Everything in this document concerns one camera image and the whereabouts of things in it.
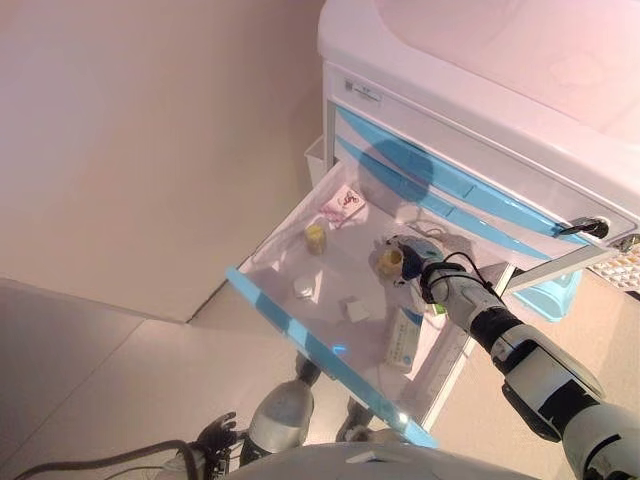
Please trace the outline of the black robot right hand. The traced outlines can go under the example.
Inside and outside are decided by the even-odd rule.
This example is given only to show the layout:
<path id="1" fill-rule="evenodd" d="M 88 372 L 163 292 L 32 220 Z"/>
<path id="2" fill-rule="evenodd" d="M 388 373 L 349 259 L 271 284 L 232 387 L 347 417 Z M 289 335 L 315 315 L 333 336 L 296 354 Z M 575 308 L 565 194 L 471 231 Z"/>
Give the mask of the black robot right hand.
<path id="1" fill-rule="evenodd" d="M 436 244 L 413 235 L 393 235 L 377 244 L 372 267 L 378 278 L 398 287 L 419 278 L 424 268 L 444 258 Z"/>

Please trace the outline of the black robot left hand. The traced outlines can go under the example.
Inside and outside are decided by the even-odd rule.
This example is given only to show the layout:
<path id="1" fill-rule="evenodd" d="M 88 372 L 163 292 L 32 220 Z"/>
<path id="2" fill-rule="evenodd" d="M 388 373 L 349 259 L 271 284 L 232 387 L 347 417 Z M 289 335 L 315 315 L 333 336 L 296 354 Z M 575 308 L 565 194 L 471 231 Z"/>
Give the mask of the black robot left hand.
<path id="1" fill-rule="evenodd" d="M 237 442 L 235 418 L 235 412 L 225 413 L 206 426 L 197 437 L 198 448 L 208 460 L 213 460 Z"/>

